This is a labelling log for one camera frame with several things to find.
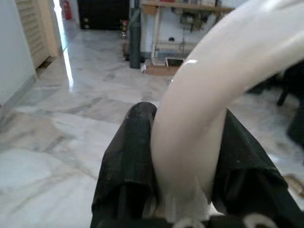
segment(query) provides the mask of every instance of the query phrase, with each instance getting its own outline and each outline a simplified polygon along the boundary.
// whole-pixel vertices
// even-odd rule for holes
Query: wooden shelf
[[[194,10],[207,10],[213,12],[231,12],[235,10],[235,8],[230,7],[215,7],[215,6],[204,6],[204,5],[196,5],[196,4],[187,4],[187,3],[175,3],[175,2],[149,2],[142,1],[143,6],[154,6],[154,7],[174,7],[174,8],[182,8],[182,9],[194,9]]]

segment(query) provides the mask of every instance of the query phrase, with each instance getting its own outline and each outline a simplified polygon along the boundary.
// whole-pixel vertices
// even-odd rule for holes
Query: white plastic pipe
[[[227,105],[303,58],[304,0],[250,0],[200,41],[154,120],[156,216],[171,222],[208,217]]]

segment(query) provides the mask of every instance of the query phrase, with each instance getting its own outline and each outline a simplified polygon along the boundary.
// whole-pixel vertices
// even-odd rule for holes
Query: marble floor
[[[0,227],[89,227],[101,160],[124,115],[140,101],[158,106],[171,81],[130,69],[120,44],[115,31],[73,30],[0,123]],[[304,153],[285,134],[297,100],[278,108],[278,95],[244,95],[230,109],[283,174],[304,180]]]

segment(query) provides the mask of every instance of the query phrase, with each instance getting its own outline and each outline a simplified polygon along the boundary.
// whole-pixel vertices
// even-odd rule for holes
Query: curved white hose
[[[304,58],[304,0],[250,0],[197,45],[163,97],[152,129],[156,214],[205,219],[227,105]]]

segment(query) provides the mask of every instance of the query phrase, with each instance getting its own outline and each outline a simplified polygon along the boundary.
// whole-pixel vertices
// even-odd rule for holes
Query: louvered door
[[[48,57],[46,36],[36,0],[15,0],[35,67]]]

